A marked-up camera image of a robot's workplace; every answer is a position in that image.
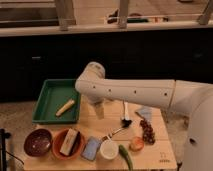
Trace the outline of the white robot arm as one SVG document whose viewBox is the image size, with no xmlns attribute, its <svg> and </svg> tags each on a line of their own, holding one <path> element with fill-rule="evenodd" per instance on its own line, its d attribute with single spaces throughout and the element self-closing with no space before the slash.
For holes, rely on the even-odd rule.
<svg viewBox="0 0 213 171">
<path fill-rule="evenodd" d="M 169 109 L 189 116 L 180 171 L 213 171 L 213 84 L 181 80 L 106 79 L 104 67 L 90 62 L 75 83 L 90 103 L 103 98 Z"/>
</svg>

